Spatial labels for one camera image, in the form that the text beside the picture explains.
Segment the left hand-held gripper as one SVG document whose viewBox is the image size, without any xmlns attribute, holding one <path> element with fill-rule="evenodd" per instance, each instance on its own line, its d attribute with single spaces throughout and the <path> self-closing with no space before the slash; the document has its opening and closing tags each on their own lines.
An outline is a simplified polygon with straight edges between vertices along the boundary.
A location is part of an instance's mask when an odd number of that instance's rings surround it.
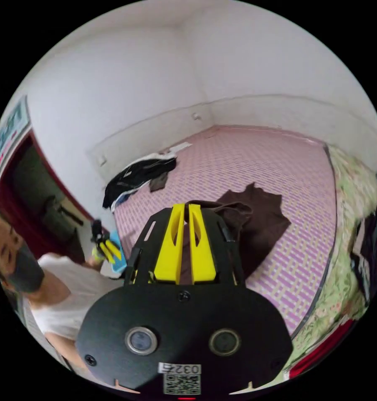
<svg viewBox="0 0 377 401">
<path fill-rule="evenodd" d="M 102 227 L 101 219 L 95 219 L 91 223 L 91 242 L 97 246 L 98 252 L 110 264 L 114 264 L 116 260 L 121 261 L 119 247 L 111 240 L 105 241 L 105 232 Z"/>
</svg>

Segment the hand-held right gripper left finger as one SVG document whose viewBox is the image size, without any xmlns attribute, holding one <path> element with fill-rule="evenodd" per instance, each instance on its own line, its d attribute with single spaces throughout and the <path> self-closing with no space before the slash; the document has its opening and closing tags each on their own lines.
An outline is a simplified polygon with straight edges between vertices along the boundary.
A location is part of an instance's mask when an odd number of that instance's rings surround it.
<svg viewBox="0 0 377 401">
<path fill-rule="evenodd" d="M 154 269 L 157 281 L 179 281 L 184 236 L 184 204 L 175 204 L 170 212 L 164 238 Z"/>
</svg>

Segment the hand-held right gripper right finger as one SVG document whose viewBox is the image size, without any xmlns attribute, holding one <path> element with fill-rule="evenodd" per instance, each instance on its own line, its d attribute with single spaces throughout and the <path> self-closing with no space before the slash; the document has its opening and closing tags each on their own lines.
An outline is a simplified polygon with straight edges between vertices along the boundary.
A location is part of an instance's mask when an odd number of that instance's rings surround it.
<svg viewBox="0 0 377 401">
<path fill-rule="evenodd" d="M 214 282 L 216 269 L 201 207 L 188 206 L 191 276 L 193 282 Z"/>
</svg>

